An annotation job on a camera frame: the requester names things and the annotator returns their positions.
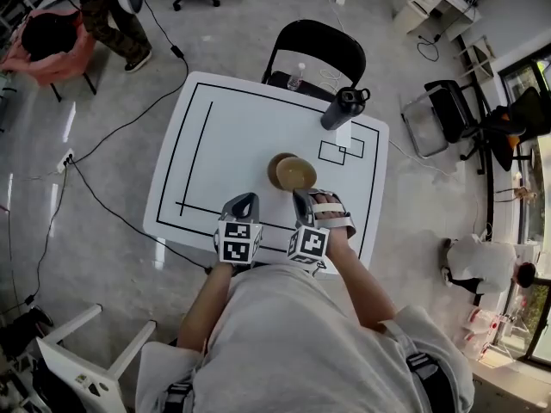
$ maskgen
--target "black strap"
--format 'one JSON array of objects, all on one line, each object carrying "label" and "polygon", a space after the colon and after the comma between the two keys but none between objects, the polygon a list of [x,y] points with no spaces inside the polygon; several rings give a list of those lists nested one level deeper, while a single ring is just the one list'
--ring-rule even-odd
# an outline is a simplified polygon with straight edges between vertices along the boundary
[{"label": "black strap", "polygon": [[410,371],[419,377],[429,399],[432,413],[455,412],[454,393],[438,361],[427,354],[418,353],[408,356],[406,362]]},{"label": "black strap", "polygon": [[182,413],[183,403],[193,386],[191,383],[176,382],[167,390],[163,413]]}]

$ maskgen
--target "camouflage pants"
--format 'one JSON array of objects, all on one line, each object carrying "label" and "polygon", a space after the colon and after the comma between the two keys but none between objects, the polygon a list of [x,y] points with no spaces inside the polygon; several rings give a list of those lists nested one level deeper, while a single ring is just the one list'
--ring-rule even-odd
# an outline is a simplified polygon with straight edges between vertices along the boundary
[{"label": "camouflage pants", "polygon": [[[109,12],[119,30],[108,24]],[[82,4],[83,22],[86,30],[128,63],[137,63],[151,51],[144,29],[136,15],[128,14],[117,0],[88,0]]]}]

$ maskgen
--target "wooden bowl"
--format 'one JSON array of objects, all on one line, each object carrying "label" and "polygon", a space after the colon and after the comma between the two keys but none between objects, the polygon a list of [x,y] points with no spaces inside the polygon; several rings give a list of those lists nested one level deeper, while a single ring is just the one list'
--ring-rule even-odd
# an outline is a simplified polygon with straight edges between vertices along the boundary
[{"label": "wooden bowl", "polygon": [[293,153],[279,153],[272,157],[268,163],[268,179],[271,184],[277,189],[283,189],[282,185],[277,180],[276,167],[279,162],[281,162],[286,157],[296,157]]},{"label": "wooden bowl", "polygon": [[311,188],[318,179],[314,167],[300,157],[286,157],[277,164],[275,172],[282,188],[290,192],[296,188]]}]

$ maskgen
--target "concrete floor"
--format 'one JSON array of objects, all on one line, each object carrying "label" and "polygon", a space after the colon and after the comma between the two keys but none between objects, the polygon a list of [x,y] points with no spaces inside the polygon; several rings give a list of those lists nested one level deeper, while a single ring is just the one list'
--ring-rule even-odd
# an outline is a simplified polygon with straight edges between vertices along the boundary
[{"label": "concrete floor", "polygon": [[[185,0],[180,12],[172,10],[171,1],[148,0],[171,40],[185,53],[190,70],[252,81],[260,81],[276,37],[288,23],[310,18],[339,27],[328,0],[221,0],[218,9],[207,0]],[[393,12],[402,2],[346,0],[337,10],[345,31],[360,42],[367,56],[359,84],[372,94],[366,113],[384,120],[391,140],[414,154],[399,115],[400,103],[419,95],[424,83],[452,79],[463,70],[452,59],[457,45],[447,42],[445,36],[438,43],[438,62],[419,55],[417,34],[436,34],[439,27],[433,21],[406,38],[393,31]],[[63,183],[63,176],[44,175],[55,170],[67,149],[82,156],[104,135],[135,118],[185,78],[183,64],[171,54],[148,10],[143,9],[139,18],[154,47],[152,61],[138,73],[127,75],[124,60],[98,44],[89,71],[98,88],[97,96],[90,93],[82,78],[58,85],[64,97],[61,103],[50,88],[39,89],[25,76],[17,76],[13,82],[19,92],[0,113],[7,129],[0,136],[2,204],[7,202],[9,175],[14,176],[12,263],[7,215],[0,214],[0,307],[4,310],[15,303],[12,268],[20,301],[37,286],[36,265],[51,217],[53,184],[60,192]],[[275,69],[289,70],[297,61],[293,54],[284,53]],[[319,70],[326,65],[315,60],[306,60],[306,65],[308,81],[324,81]],[[175,102],[176,95],[161,101],[80,165],[96,194],[138,227]],[[66,123],[73,105],[76,115],[67,136]],[[442,284],[437,247],[443,237],[460,237],[473,228],[480,231],[486,216],[486,178],[476,175],[476,158],[460,163],[459,153],[460,148],[451,145],[424,162],[452,174],[457,182],[389,147],[381,219],[369,266],[397,306],[422,305],[449,335],[454,334],[457,320],[472,298],[463,289]],[[30,176],[43,177],[29,180]],[[171,246],[203,264],[214,259],[204,251]],[[156,244],[101,209],[77,173],[69,171],[63,206],[40,267],[37,302],[58,324],[96,302],[104,311],[67,339],[68,348],[107,367],[149,319],[158,322],[156,339],[168,342],[176,336],[181,316],[204,280],[200,269],[168,251],[164,262],[159,262]],[[339,279],[322,281],[330,295],[349,311],[343,283]],[[12,311],[7,319],[16,315],[17,311]],[[136,372],[134,362],[121,381],[130,404]]]}]

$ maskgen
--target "chair backrest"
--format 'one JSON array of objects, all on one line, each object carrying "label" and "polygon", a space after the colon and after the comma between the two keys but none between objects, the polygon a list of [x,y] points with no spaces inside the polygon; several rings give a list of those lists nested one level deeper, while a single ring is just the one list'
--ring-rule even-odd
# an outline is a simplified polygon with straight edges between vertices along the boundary
[{"label": "chair backrest", "polygon": [[521,142],[551,132],[551,110],[533,87],[528,87],[511,104],[511,120],[526,127],[526,132],[520,137]]},{"label": "chair backrest", "polygon": [[277,37],[262,82],[272,74],[277,51],[304,53],[321,59],[342,72],[356,87],[365,71],[365,53],[360,43],[349,35],[314,20],[298,20],[288,24]]}]

